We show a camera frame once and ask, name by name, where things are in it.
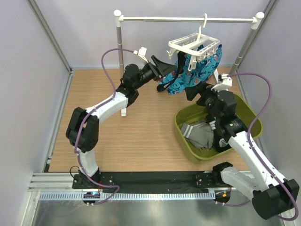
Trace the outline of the black sock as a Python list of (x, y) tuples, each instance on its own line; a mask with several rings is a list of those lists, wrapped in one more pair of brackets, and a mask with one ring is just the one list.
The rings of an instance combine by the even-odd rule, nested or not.
[(167, 91), (168, 94), (173, 95), (181, 91), (181, 88), (183, 86), (181, 75), (184, 72), (186, 55), (187, 54), (184, 52), (178, 52), (177, 62), (175, 65), (177, 66), (177, 68), (159, 80), (159, 83), (157, 85), (158, 92)]
[(212, 131), (214, 132), (214, 141), (213, 146), (216, 151), (219, 153), (222, 153), (228, 149), (230, 149), (230, 145), (225, 141), (223, 136), (219, 134), (219, 131), (216, 126), (216, 119), (214, 119), (212, 116), (206, 116), (206, 120), (209, 123), (209, 126), (211, 127)]

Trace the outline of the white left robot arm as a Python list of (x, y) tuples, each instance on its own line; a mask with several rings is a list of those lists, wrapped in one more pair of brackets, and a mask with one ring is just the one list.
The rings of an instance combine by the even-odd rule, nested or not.
[(120, 85), (106, 100), (86, 109), (73, 110), (66, 137), (75, 147), (79, 158), (80, 171), (84, 174), (83, 183), (88, 188), (99, 185), (99, 167), (96, 164), (94, 147), (98, 142), (99, 126), (119, 110), (129, 107), (138, 98), (138, 89), (147, 82), (158, 81), (177, 69), (176, 65), (164, 63), (151, 56), (153, 62), (143, 68), (129, 64), (120, 79)]

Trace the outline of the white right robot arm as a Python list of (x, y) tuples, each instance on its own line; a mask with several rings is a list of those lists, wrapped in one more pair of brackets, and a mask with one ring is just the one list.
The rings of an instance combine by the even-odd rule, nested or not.
[(287, 179), (262, 153), (254, 142), (250, 127), (236, 113), (237, 99), (227, 90), (215, 90), (211, 84), (201, 82), (185, 88), (186, 98), (191, 101), (196, 95), (196, 104), (205, 107), (214, 133), (233, 148), (249, 167), (253, 177), (241, 173), (229, 163), (215, 167), (212, 182), (216, 186), (225, 184), (235, 187), (252, 203), (256, 213), (264, 220), (295, 209), (295, 220), (299, 215), (296, 200), (300, 186), (295, 179)]

